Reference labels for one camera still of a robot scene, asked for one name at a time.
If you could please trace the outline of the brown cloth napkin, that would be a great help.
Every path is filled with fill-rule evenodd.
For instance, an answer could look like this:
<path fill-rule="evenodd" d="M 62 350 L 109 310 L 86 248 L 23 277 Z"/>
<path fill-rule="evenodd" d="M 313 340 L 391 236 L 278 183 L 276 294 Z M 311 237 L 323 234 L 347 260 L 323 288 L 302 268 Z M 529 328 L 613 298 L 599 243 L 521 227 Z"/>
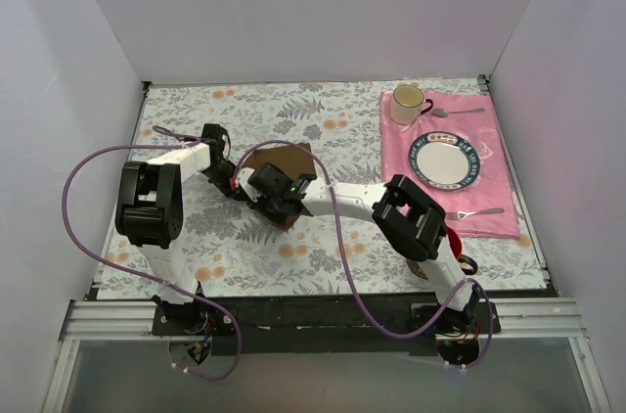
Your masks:
<path fill-rule="evenodd" d="M 317 173 L 312 158 L 309 155 L 309 144 L 283 145 L 269 149 L 257 149 L 244 161 L 244 167 L 256 170 L 264 163 L 271 163 L 281 169 L 291 179 L 297 178 L 302 173 L 312 174 L 313 180 Z M 266 217 L 255 209 L 257 213 L 267 218 L 282 230 L 289 230 L 298 217 Z"/>

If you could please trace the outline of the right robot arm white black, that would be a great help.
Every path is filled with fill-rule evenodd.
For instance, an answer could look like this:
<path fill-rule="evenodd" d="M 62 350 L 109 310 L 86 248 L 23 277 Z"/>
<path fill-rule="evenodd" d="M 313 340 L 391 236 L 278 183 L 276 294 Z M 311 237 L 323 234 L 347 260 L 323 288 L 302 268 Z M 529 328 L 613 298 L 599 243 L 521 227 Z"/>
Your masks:
<path fill-rule="evenodd" d="M 478 319 L 478 293 L 457 285 L 475 273 L 463 256 L 459 236 L 446 225 L 446 212 L 416 183 L 396 174 L 382 184 L 336 183 L 302 174 L 289 178 L 265 163 L 245 168 L 235 183 L 249 205 L 277 225 L 289 228 L 300 216 L 339 215 L 374 223 L 392 248 L 425 275 L 442 308 L 443 326 L 468 330 Z"/>

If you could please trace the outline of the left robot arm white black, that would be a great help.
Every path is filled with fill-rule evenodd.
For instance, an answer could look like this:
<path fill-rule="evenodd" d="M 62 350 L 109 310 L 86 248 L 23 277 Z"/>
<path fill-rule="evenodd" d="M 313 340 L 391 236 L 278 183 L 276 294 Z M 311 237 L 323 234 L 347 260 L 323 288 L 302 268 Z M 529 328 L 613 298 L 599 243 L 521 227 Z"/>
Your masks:
<path fill-rule="evenodd" d="M 148 161 L 129 161 L 121 171 L 116 232 L 139 249 L 156 277 L 198 296 L 202 294 L 201 285 L 185 262 L 180 239 L 184 226 L 183 184 L 202 174 L 224 196 L 235 196 L 235 165 L 224 153 L 229 149 L 227 130 L 207 123 L 200 139 L 186 137 L 182 148 Z"/>

